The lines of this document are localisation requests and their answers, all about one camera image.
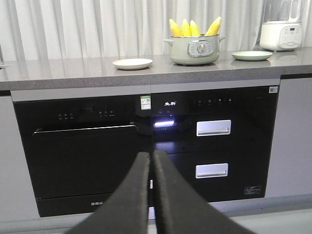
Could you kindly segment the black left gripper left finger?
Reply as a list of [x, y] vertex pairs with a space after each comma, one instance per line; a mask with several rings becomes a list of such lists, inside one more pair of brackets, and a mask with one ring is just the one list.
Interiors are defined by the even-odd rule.
[[139, 152], [115, 192], [67, 234], [146, 234], [150, 156]]

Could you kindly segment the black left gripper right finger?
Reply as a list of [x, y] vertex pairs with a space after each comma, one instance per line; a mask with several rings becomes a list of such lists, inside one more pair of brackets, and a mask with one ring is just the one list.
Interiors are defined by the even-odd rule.
[[208, 204], [182, 177], [165, 151], [154, 151], [152, 166], [159, 234], [252, 233]]

